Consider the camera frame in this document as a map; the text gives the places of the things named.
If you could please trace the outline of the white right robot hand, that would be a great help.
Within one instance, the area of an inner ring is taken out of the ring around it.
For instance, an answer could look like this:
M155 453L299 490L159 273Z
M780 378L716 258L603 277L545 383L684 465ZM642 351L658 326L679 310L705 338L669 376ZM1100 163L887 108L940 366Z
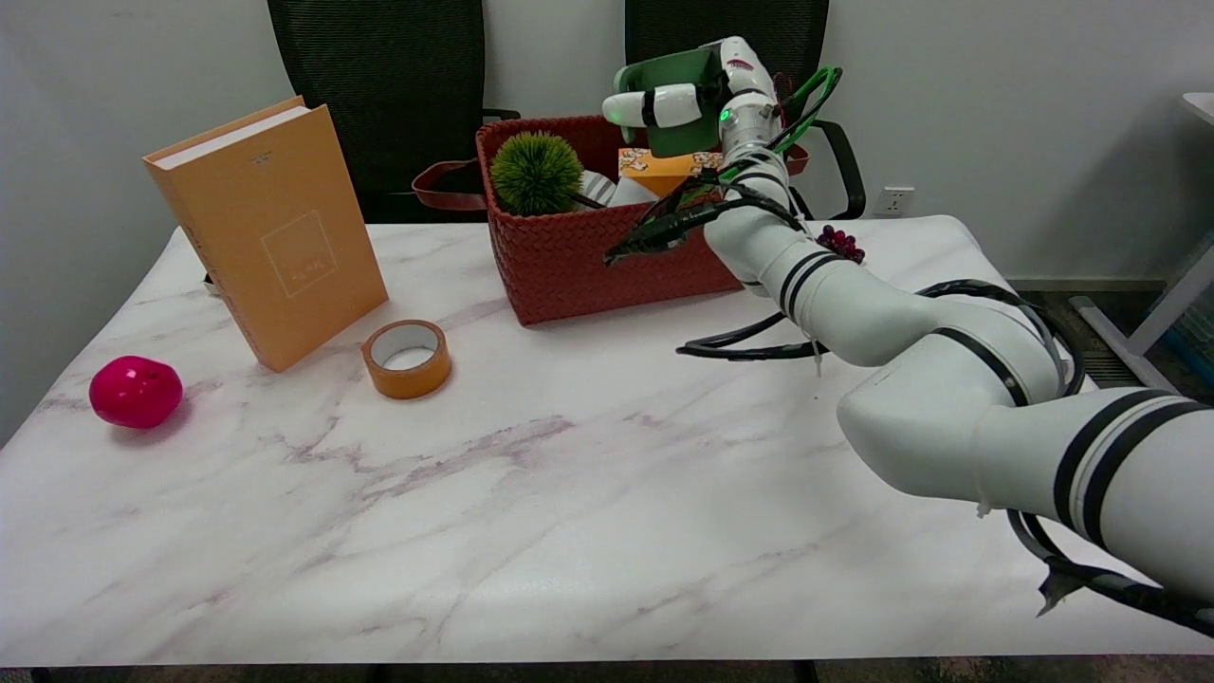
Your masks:
M624 66L602 114L620 129L673 130L698 123L731 129L738 116L771 118L776 104L775 82L754 49L742 36L727 36Z

